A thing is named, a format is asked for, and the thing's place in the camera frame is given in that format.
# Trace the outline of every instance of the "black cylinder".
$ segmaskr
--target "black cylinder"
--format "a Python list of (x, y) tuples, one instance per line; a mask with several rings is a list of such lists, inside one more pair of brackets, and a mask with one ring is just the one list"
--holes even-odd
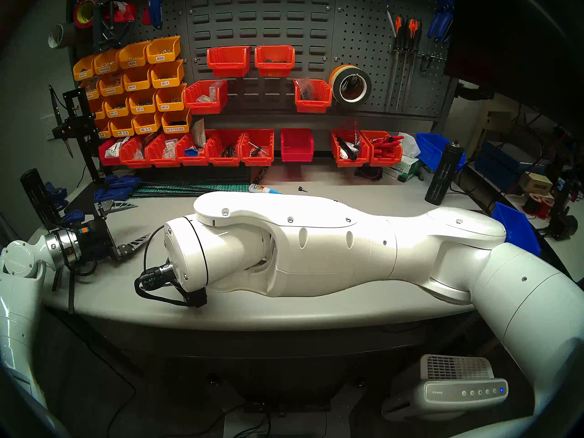
[(442, 203), (448, 187), (452, 179), (454, 179), (456, 168), (459, 165), (460, 159), (463, 157), (463, 153), (464, 150), (459, 146), (458, 140), (446, 144), (442, 152), (442, 157), (440, 158), (440, 163), (438, 163), (438, 169), (434, 173), (434, 177), (424, 198), (426, 202), (435, 206), (439, 206)]

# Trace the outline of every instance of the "red storage bin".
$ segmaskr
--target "red storage bin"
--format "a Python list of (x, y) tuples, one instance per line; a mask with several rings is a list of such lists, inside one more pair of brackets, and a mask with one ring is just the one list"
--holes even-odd
[(197, 99), (202, 94), (209, 95), (209, 86), (212, 86), (215, 81), (214, 79), (197, 81), (185, 89), (183, 101), (194, 115), (216, 115), (221, 113), (227, 103), (227, 81), (217, 88), (217, 100), (215, 102), (197, 102)]
[(119, 156), (114, 157), (114, 158), (106, 158), (106, 150), (108, 150), (115, 143), (119, 143), (119, 142), (120, 142), (120, 140), (118, 140), (116, 138), (109, 138), (105, 143), (103, 143), (102, 145), (99, 146), (99, 148), (98, 148), (99, 160), (101, 161), (103, 166), (121, 165)]
[(313, 160), (314, 139), (309, 128), (282, 128), (280, 143), (282, 161)]
[(198, 152), (198, 156), (186, 156), (185, 149), (194, 147), (193, 136), (191, 133), (185, 133), (176, 145), (176, 159), (185, 166), (207, 166), (207, 151), (203, 148)]
[(176, 159), (176, 147), (174, 158), (163, 158), (164, 148), (167, 140), (180, 140), (180, 135), (160, 133), (154, 141), (144, 149), (144, 158), (157, 168), (176, 168), (180, 162)]
[[(207, 159), (213, 166), (239, 166), (240, 164), (240, 142), (243, 136), (243, 130), (205, 130), (207, 136), (207, 144), (205, 144), (205, 151), (207, 152)], [(235, 157), (221, 156), (225, 147), (232, 145), (235, 147)]]
[(136, 135), (125, 143), (120, 149), (120, 162), (130, 168), (149, 168), (152, 163), (147, 159), (134, 160), (134, 154), (142, 146), (142, 142), (148, 135)]
[[(343, 159), (340, 157), (340, 146), (339, 143), (337, 143), (336, 137), (338, 135), (338, 132), (336, 130), (331, 130), (331, 149), (332, 149), (332, 154), (335, 157), (336, 160), (336, 165), (339, 168), (348, 168), (348, 167), (353, 167), (353, 166), (363, 166), (363, 163), (369, 163), (369, 160), (371, 158), (371, 152), (372, 152), (372, 146), (371, 144), (369, 144), (363, 137), (361, 137), (362, 140), (362, 144), (361, 144), (361, 153), (359, 154), (359, 156), (357, 157), (357, 160), (353, 161), (350, 158), (348, 159)], [(341, 138), (343, 138), (343, 140), (348, 141), (350, 143), (353, 143), (355, 140), (354, 138), (351, 137), (346, 137), (343, 135), (340, 135)]]
[[(260, 152), (259, 156), (249, 156), (255, 150), (249, 143), (261, 147), (268, 155)], [(245, 166), (270, 166), (274, 161), (274, 131), (269, 128), (245, 130), (240, 143), (240, 157)]]
[(294, 102), (298, 113), (324, 113), (331, 105), (332, 88), (322, 79), (311, 79), (317, 97), (316, 100), (301, 100), (298, 79), (294, 80)]
[(207, 65), (213, 69), (213, 75), (245, 76), (249, 71), (250, 46), (219, 47), (207, 49)]
[(294, 58), (294, 48), (290, 45), (266, 45), (256, 47), (255, 50), (255, 65), (259, 69), (259, 76), (290, 76)]
[(386, 131), (362, 130), (361, 136), (366, 140), (367, 144), (369, 144), (369, 149), (370, 149), (369, 165), (370, 166), (391, 167), (391, 166), (393, 166), (396, 163), (401, 161), (402, 155), (404, 154), (404, 149), (401, 147), (401, 144), (398, 144), (397, 146), (395, 146), (390, 157), (375, 156), (375, 152), (374, 152), (375, 149), (373, 147), (373, 144), (371, 143), (371, 140), (374, 140), (377, 138), (387, 138), (388, 136), (391, 136)]

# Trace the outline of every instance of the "wall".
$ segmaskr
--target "wall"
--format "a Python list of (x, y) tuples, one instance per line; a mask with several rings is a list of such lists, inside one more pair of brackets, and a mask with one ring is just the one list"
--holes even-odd
[(65, 143), (46, 138), (56, 125), (48, 85), (61, 101), (63, 91), (75, 87), (67, 49), (53, 50), (47, 44), (50, 29), (63, 21), (65, 0), (36, 1), (0, 53), (0, 211), (25, 240), (40, 220), (22, 188), (21, 174), (37, 168), (43, 181), (73, 191), (85, 166), (75, 141), (70, 143), (71, 159)]

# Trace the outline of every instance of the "plastic bag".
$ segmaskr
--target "plastic bag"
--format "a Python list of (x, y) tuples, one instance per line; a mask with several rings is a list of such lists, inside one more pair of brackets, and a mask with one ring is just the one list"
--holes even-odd
[(420, 148), (417, 146), (416, 138), (408, 133), (398, 133), (398, 136), (403, 136), (404, 139), (401, 140), (401, 146), (404, 150), (404, 155), (410, 158), (416, 158), (420, 155)]

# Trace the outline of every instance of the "screwdriver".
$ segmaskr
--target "screwdriver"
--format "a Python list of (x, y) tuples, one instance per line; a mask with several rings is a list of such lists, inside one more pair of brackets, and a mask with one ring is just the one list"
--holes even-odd
[(413, 39), (411, 40), (412, 46), (410, 47), (411, 51), (412, 51), (412, 65), (409, 68), (408, 84), (405, 87), (405, 96), (404, 96), (404, 101), (402, 102), (402, 112), (404, 112), (405, 104), (408, 101), (409, 87), (412, 85), (413, 70), (414, 70), (414, 67), (416, 66), (417, 52), (420, 51), (420, 39), (421, 38), (422, 38), (422, 21), (416, 20), (416, 30), (415, 30), (415, 33), (413, 35)]
[[(410, 50), (411, 48), (413, 48), (413, 40), (414, 40), (414, 35), (416, 33), (416, 29), (417, 29), (417, 20), (415, 18), (410, 18), (408, 20), (408, 25), (404, 30), (404, 40), (403, 40), (403, 46), (404, 49), (406, 50)], [(404, 64), (402, 66), (402, 73), (401, 73), (401, 77), (399, 80), (399, 89), (398, 89), (398, 97), (397, 100), (395, 101), (395, 110), (398, 110), (398, 106), (399, 106), (399, 96), (401, 96), (401, 90), (402, 87), (404, 85), (404, 70), (405, 70), (405, 65), (406, 65), (406, 61), (407, 61), (407, 53), (404, 53)]]
[(405, 48), (404, 44), (404, 36), (405, 36), (405, 27), (404, 27), (404, 18), (399, 15), (395, 18), (395, 44), (394, 44), (394, 60), (391, 67), (391, 75), (390, 75), (390, 84), (387, 88), (387, 97), (386, 97), (386, 111), (390, 110), (390, 103), (391, 103), (391, 96), (394, 92), (394, 84), (395, 84), (395, 76), (397, 74), (398, 63), (399, 63), (399, 53), (401, 50)]

